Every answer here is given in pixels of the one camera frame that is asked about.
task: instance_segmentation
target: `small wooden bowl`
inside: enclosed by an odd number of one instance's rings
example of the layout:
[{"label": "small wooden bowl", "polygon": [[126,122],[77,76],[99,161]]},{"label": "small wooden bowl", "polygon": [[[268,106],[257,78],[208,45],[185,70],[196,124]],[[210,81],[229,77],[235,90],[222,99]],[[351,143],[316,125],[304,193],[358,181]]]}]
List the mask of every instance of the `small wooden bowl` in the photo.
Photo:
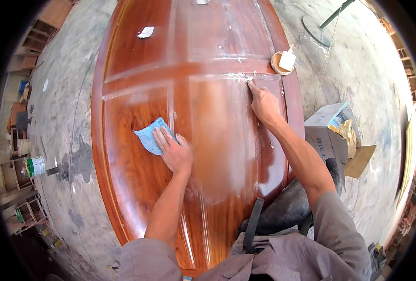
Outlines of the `small wooden bowl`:
[{"label": "small wooden bowl", "polygon": [[287,71],[286,69],[282,69],[281,67],[279,67],[278,64],[280,63],[282,53],[283,53],[283,51],[276,52],[272,56],[272,58],[270,58],[270,65],[275,70],[275,72],[277,72],[279,75],[288,75],[294,70],[295,64],[294,64],[294,67],[292,68],[291,71]]}]

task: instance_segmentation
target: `shirt sleeve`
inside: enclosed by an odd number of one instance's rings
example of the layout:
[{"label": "shirt sleeve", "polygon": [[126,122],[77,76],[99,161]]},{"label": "shirt sleeve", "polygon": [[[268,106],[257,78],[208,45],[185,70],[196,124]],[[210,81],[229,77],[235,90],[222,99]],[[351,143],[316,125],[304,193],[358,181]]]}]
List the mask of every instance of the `shirt sleeve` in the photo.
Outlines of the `shirt sleeve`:
[{"label": "shirt sleeve", "polygon": [[181,281],[183,274],[175,251],[159,239],[142,238],[127,242],[121,250],[121,281]]},{"label": "shirt sleeve", "polygon": [[321,194],[313,210],[314,240],[334,251],[362,279],[372,273],[362,235],[335,191]]}]

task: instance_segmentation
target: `white plastic bottle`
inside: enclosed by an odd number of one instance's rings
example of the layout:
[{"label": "white plastic bottle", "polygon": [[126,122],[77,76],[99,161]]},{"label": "white plastic bottle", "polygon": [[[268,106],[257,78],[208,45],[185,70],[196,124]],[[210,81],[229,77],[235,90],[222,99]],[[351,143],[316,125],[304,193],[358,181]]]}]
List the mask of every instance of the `white plastic bottle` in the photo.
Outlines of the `white plastic bottle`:
[{"label": "white plastic bottle", "polygon": [[292,71],[295,63],[295,54],[292,53],[292,45],[288,51],[283,51],[281,59],[278,64],[279,67],[286,71]]}]

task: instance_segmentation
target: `metal pole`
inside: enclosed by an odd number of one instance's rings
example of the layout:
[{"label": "metal pole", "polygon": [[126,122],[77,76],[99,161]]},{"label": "metal pole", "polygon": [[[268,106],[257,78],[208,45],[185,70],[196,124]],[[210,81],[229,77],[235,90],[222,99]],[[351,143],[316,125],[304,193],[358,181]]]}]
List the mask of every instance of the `metal pole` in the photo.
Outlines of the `metal pole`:
[{"label": "metal pole", "polygon": [[348,5],[350,5],[352,2],[355,2],[355,0],[347,0],[334,12],[319,28],[322,30],[324,29],[337,15],[342,12],[345,8],[347,8]]}]

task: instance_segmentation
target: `stained floor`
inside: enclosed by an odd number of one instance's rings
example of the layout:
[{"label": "stained floor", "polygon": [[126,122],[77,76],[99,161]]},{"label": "stained floor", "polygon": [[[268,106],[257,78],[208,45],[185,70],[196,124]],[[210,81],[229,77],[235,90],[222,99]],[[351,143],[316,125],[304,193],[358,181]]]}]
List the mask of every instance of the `stained floor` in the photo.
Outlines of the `stained floor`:
[{"label": "stained floor", "polygon": [[[289,43],[294,44],[305,119],[323,105],[349,101],[363,145],[377,145],[362,176],[346,177],[341,199],[366,244],[383,243],[394,220],[402,132],[407,112],[412,111],[397,51],[378,19],[355,1],[340,15],[318,97],[328,49],[304,30],[301,17],[325,19],[343,1],[271,2]],[[32,154],[43,155],[47,168],[56,163],[63,171],[36,177],[52,231],[65,242],[54,255],[76,276],[88,280],[119,278],[109,267],[119,265],[121,247],[98,188],[90,134],[95,62],[116,3],[81,0],[44,49],[38,64],[44,63],[31,80],[29,105],[34,104],[34,111],[28,130],[35,144]]]}]

